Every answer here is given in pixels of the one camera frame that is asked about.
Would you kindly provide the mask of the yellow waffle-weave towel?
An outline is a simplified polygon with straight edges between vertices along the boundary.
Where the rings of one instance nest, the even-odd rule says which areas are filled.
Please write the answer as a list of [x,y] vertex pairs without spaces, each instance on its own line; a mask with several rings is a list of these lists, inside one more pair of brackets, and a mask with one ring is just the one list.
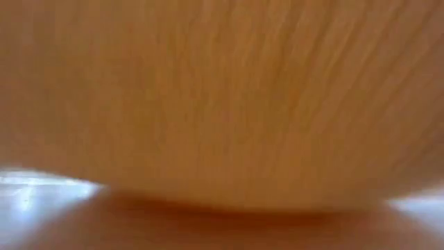
[[444,0],[0,0],[0,166],[230,210],[444,184]]

